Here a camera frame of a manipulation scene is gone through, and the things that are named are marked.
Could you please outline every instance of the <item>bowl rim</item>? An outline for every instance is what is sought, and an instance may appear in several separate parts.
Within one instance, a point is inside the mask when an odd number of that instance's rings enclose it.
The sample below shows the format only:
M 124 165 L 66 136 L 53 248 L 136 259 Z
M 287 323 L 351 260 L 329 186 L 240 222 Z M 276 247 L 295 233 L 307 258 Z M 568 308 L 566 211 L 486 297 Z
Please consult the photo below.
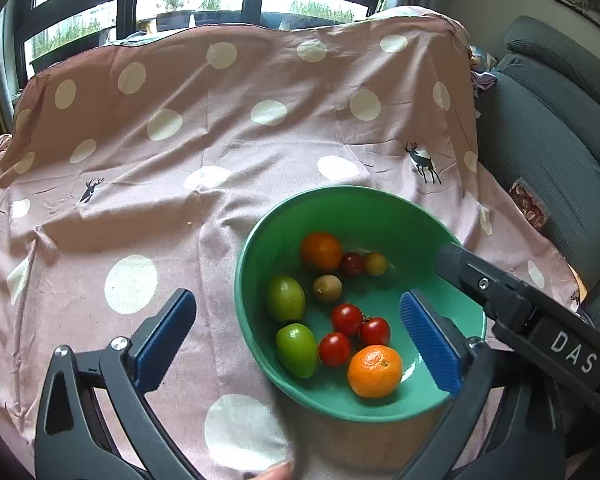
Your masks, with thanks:
M 321 403 L 316 402 L 311 397 L 302 393 L 296 387 L 292 386 L 288 381 L 283 380 L 281 377 L 279 377 L 279 375 L 277 375 L 277 373 L 274 373 L 272 367 L 269 364 L 268 359 L 266 357 L 264 357 L 264 355 L 260 351 L 259 346 L 257 345 L 256 341 L 254 340 L 253 332 L 251 331 L 251 327 L 249 326 L 249 323 L 247 321 L 247 315 L 244 310 L 244 301 L 242 300 L 242 294 L 240 293 L 240 291 L 242 290 L 242 268 L 244 266 L 244 259 L 246 257 L 246 253 L 248 252 L 248 249 L 254 239 L 256 232 L 259 231 L 260 227 L 263 224 L 265 224 L 267 221 L 269 221 L 269 219 L 271 218 L 274 211 L 276 211 L 277 209 L 279 209 L 280 207 L 282 207 L 284 205 L 288 205 L 289 202 L 295 202 L 297 200 L 300 200 L 301 197 L 303 197 L 304 195 L 309 194 L 309 193 L 323 194 L 323 193 L 327 193 L 327 192 L 332 192 L 332 191 L 334 191 L 334 189 L 342 190 L 344 192 L 346 192 L 348 190 L 355 190 L 356 192 L 367 192 L 369 194 L 380 193 L 380 194 L 384 194 L 388 197 L 394 198 L 396 200 L 401 200 L 402 202 L 405 202 L 408 205 L 419 209 L 421 212 L 423 212 L 424 214 L 429 216 L 433 221 L 435 221 L 440 227 L 442 227 L 449 234 L 453 243 L 455 243 L 459 246 L 462 246 L 462 244 L 456 238 L 456 236 L 440 220 L 438 220 L 435 216 L 433 216 L 431 213 L 429 213 L 426 209 L 422 208 L 421 206 L 417 205 L 416 203 L 410 202 L 409 200 L 407 200 L 401 196 L 395 195 L 393 193 L 390 193 L 387 191 L 382 191 L 382 190 L 376 189 L 374 187 L 348 186 L 348 185 L 322 186 L 322 187 L 315 187 L 313 189 L 301 191 L 300 193 L 297 193 L 293 196 L 285 198 L 282 202 L 277 203 L 275 206 L 273 206 L 271 209 L 269 209 L 265 213 L 265 215 L 260 220 L 258 220 L 256 225 L 253 226 L 253 228 L 249 232 L 249 235 L 247 236 L 246 240 L 244 241 L 242 250 L 240 251 L 240 256 L 238 257 L 238 263 L 236 265 L 235 275 L 234 275 L 234 305 L 235 305 L 236 315 L 238 318 L 238 325 L 240 326 L 240 331 L 242 332 L 242 337 L 244 338 L 245 342 L 247 343 L 247 347 L 249 348 L 251 355 L 253 355 L 254 359 L 256 359 L 256 362 L 257 362 L 258 366 L 260 367 L 260 370 L 263 371 L 263 373 L 267 377 L 267 379 L 269 379 L 269 381 L 273 382 L 286 395 L 291 397 L 293 400 L 295 400 L 299 404 L 302 404 L 303 406 L 309 408 L 313 412 L 320 413 L 322 415 L 327 415 L 327 416 L 330 416 L 333 418 L 337 418 L 339 420 L 348 420 L 350 422 L 364 422 L 367 424 L 382 424 L 382 423 L 386 423 L 386 422 L 398 422 L 400 420 L 408 420 L 410 418 L 415 418 L 415 417 L 417 417 L 423 413 L 429 412 L 430 410 L 433 410 L 433 409 L 441 406 L 445 402 L 447 402 L 449 399 L 449 394 L 444 395 L 442 397 L 442 399 L 440 400 L 440 402 L 436 402 L 436 403 L 432 404 L 431 406 L 429 406 L 428 408 L 418 410 L 417 412 L 412 412 L 408 415 L 400 414 L 400 413 L 397 415 L 350 415 L 346 412 L 342 412 L 339 410 L 325 408 Z M 481 337 L 483 339 L 486 336 L 486 330 L 487 330 L 486 314 L 484 313 L 484 311 L 482 311 Z

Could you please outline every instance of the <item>green bowl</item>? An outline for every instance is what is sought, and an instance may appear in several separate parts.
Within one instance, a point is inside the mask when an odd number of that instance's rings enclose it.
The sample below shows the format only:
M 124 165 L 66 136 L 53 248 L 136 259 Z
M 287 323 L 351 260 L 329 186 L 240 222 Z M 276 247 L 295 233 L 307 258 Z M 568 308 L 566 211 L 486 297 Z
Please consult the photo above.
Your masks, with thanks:
M 341 277 L 344 289 L 336 303 L 323 304 L 312 295 L 316 272 L 300 263 L 300 242 L 313 231 L 338 238 L 344 251 L 380 251 L 390 265 L 379 277 Z M 269 211 L 252 229 L 235 272 L 235 307 L 247 346 L 265 375 L 283 392 L 318 413 L 355 422 L 393 422 L 416 416 L 444 402 L 439 390 L 400 322 L 400 295 L 419 288 L 435 309 L 453 320 L 465 336 L 484 337 L 480 306 L 434 271 L 443 244 L 458 243 L 438 220 L 415 204 L 389 193 L 357 186 L 312 189 Z M 293 276 L 304 288 L 307 325 L 317 342 L 329 332 L 331 309 L 351 301 L 368 316 L 382 316 L 391 326 L 389 345 L 402 358 L 400 386 L 382 399 L 363 399 L 349 387 L 346 366 L 318 365 L 309 379 L 299 379 L 282 366 L 275 338 L 280 324 L 266 309 L 266 290 L 276 274 Z

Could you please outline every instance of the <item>blue gripper pad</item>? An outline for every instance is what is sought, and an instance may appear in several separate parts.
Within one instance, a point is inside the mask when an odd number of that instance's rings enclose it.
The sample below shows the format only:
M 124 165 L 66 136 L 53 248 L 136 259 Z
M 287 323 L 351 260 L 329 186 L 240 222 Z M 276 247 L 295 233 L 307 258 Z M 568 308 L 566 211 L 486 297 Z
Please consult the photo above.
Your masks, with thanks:
M 462 387 L 461 361 L 430 312 L 411 292 L 400 297 L 400 320 L 440 390 L 455 398 Z
M 158 389 L 195 320 L 196 298 L 183 288 L 171 296 L 158 314 L 144 320 L 132 337 L 130 352 L 135 356 L 133 383 L 138 392 Z

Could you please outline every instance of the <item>deer print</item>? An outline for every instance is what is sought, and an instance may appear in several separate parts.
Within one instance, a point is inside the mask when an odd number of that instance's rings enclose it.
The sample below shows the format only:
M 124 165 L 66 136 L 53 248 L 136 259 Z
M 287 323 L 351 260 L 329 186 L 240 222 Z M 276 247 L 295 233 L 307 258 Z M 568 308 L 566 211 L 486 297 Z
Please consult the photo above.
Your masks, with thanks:
M 87 203 L 89 200 L 91 200 L 91 197 L 93 196 L 93 192 L 96 190 L 96 186 L 99 186 L 103 182 L 104 182 L 103 178 L 99 178 L 98 180 L 94 180 L 94 179 L 88 180 L 87 181 L 87 191 L 84 192 L 84 195 L 78 201 L 78 203 L 80 203 L 80 202 Z
M 425 156 L 418 155 L 418 152 L 416 151 L 417 149 L 418 149 L 417 144 L 409 143 L 409 145 L 407 145 L 407 144 L 404 145 L 404 151 L 409 153 L 411 160 L 416 163 L 416 169 L 418 170 L 418 173 L 420 175 L 422 175 L 422 177 L 424 178 L 424 183 L 425 184 L 427 183 L 427 175 L 424 173 L 425 168 L 427 168 L 429 170 L 429 173 L 431 174 L 433 183 L 434 184 L 436 183 L 436 177 L 437 177 L 438 183 L 442 184 L 442 182 L 440 181 L 439 174 L 436 172 L 436 170 L 433 169 L 433 162 L 431 161 L 431 159 L 427 158 Z

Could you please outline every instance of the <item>tomato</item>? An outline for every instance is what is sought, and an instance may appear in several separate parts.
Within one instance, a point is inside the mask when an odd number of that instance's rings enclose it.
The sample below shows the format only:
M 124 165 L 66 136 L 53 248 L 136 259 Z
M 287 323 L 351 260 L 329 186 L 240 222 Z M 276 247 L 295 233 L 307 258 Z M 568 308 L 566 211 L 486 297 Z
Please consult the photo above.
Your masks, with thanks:
M 340 272 L 346 276 L 357 276 L 365 271 L 365 259 L 358 253 L 344 253 L 340 260 Z
M 351 303 L 341 303 L 331 311 L 331 324 L 336 332 L 352 336 L 359 332 L 362 326 L 362 312 Z
M 365 270 L 371 276 L 382 276 L 386 271 L 387 262 L 384 254 L 365 254 Z
M 302 264 L 310 269 L 329 272 L 338 268 L 342 247 L 338 239 L 324 231 L 307 235 L 300 244 Z
M 342 366 L 349 359 L 351 345 L 343 333 L 330 332 L 320 341 L 320 360 L 327 366 Z
M 267 307 L 279 323 L 302 319 L 304 290 L 291 276 L 275 276 L 269 283 Z
M 283 326 L 276 334 L 278 357 L 293 375 L 306 379 L 318 366 L 318 345 L 314 334 L 300 323 Z
M 364 346 L 389 344 L 391 329 L 383 317 L 372 317 L 362 324 L 360 339 Z

